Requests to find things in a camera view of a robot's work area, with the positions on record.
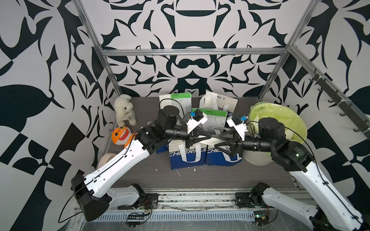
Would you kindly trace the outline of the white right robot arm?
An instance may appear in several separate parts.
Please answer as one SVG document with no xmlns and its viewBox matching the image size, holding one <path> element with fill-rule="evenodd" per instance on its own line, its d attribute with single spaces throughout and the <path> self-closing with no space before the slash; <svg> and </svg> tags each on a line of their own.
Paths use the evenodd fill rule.
<svg viewBox="0 0 370 231">
<path fill-rule="evenodd" d="M 312 150 L 286 138 L 285 127 L 278 120 L 267 117 L 258 121 L 258 136 L 247 134 L 247 118 L 233 116 L 227 120 L 232 139 L 215 147 L 234 157 L 244 151 L 268 152 L 278 165 L 300 182 L 317 203 L 302 203 L 258 183 L 250 194 L 253 205 L 274 207 L 304 223 L 313 231 L 368 231 L 364 216 L 338 192 L 321 171 Z"/>
</svg>

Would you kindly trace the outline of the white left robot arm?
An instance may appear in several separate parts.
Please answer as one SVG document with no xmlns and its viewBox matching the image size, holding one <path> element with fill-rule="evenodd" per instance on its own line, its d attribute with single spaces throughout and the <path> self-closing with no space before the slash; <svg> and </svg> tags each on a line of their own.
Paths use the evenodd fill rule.
<svg viewBox="0 0 370 231">
<path fill-rule="evenodd" d="M 133 134 L 127 147 L 102 167 L 71 180 L 76 198 L 86 221 L 93 221 L 112 206 L 141 206 L 145 193 L 138 184 L 132 184 L 121 193 L 111 190 L 112 185 L 140 161 L 155 153 L 169 140 L 182 140 L 186 148 L 211 138 L 201 127 L 207 115 L 197 109 L 184 121 L 175 106 L 165 106 L 158 111 L 156 120 Z"/>
</svg>

